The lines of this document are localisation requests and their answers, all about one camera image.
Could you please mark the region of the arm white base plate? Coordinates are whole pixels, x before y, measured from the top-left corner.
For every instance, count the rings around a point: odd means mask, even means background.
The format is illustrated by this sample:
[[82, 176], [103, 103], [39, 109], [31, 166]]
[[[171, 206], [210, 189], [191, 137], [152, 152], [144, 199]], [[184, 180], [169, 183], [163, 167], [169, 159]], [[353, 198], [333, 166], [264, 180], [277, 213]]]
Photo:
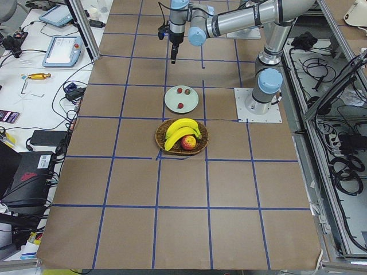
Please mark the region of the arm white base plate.
[[237, 120], [241, 123], [282, 123], [276, 96], [269, 103], [259, 103], [252, 97], [252, 88], [235, 88]]
[[260, 40], [261, 34], [258, 27], [251, 27], [228, 33], [227, 38], [242, 40]]

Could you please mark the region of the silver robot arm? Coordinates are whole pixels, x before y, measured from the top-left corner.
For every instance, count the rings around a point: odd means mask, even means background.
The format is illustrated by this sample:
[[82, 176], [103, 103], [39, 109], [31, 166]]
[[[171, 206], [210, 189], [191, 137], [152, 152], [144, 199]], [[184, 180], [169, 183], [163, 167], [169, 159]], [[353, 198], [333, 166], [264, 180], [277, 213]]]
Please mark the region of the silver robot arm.
[[190, 1], [172, 1], [169, 20], [158, 29], [160, 40], [169, 36], [171, 63], [175, 63], [184, 37], [194, 46], [208, 38], [261, 26], [266, 42], [255, 61], [255, 76], [266, 69], [276, 69], [296, 19], [308, 11], [313, 1], [240, 1], [237, 9], [216, 14], [214, 8]]

